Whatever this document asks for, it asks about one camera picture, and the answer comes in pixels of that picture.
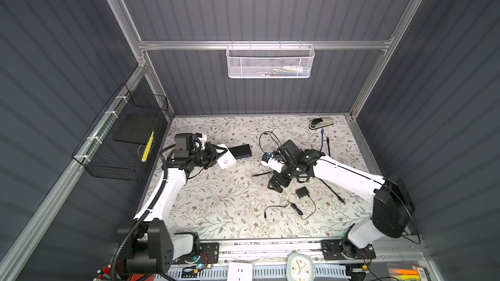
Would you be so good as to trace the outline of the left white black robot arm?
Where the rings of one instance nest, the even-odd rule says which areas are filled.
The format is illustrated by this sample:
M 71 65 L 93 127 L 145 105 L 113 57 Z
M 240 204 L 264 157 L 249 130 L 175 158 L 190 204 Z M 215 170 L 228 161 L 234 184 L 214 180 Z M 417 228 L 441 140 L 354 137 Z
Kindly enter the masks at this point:
M 194 271 L 199 269 L 202 248 L 198 234 L 171 234 L 167 224 L 170 212 L 195 167 L 207 170 L 214 165 L 232 165 L 236 160 L 224 144 L 212 144 L 200 133 L 175 135 L 174 143 L 164 148 L 168 150 L 171 154 L 167 157 L 159 153 L 162 176 L 151 197 L 133 220 L 117 230 L 118 247 L 109 266 L 111 280 L 133 274 L 146 280 L 164 275 L 180 261 L 187 261 Z

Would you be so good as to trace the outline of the white network switch box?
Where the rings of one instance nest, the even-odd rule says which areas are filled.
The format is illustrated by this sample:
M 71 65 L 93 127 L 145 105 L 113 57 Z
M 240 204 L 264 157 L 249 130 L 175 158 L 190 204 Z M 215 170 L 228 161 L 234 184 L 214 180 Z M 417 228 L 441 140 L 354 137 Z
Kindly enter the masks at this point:
M 236 164 L 236 158 L 230 152 L 225 144 L 216 145 L 216 161 L 222 170 L 228 169 L 229 167 Z

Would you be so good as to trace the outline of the black power adapter with cable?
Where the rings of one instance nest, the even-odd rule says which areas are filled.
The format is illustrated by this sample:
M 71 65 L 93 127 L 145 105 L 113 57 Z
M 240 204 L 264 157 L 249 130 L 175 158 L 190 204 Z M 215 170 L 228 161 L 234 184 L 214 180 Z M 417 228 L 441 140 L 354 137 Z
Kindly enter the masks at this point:
M 317 212 L 318 208 L 317 208 L 316 202 L 313 200 L 313 198 L 310 194 L 310 191 L 308 190 L 308 188 L 306 186 L 297 189 L 295 191 L 295 194 L 299 200 L 306 198 L 312 204 L 313 210 L 310 214 L 308 214 L 308 216 L 305 216 L 303 209 L 299 207 L 297 202 L 288 202 L 285 205 L 270 205 L 270 206 L 265 207 L 264 208 L 264 219 L 268 218 L 267 212 L 269 209 L 292 208 L 297 213 L 297 215 L 300 217 L 300 219 L 304 220 L 304 221 L 309 219 L 312 215 L 314 215 Z

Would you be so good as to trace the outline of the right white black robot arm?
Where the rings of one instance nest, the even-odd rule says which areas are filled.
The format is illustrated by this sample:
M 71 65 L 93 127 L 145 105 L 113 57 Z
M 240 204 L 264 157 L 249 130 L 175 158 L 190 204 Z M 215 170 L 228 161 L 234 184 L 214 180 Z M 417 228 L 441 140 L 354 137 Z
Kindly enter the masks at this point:
M 320 150 L 299 149 L 291 140 L 262 155 L 261 163 L 273 170 L 268 188 L 282 192 L 293 178 L 334 183 L 371 204 L 370 216 L 352 224 L 336 248 L 348 260 L 374 259 L 373 242 L 401 238 L 416 207 L 403 180 L 385 178 L 344 165 Z

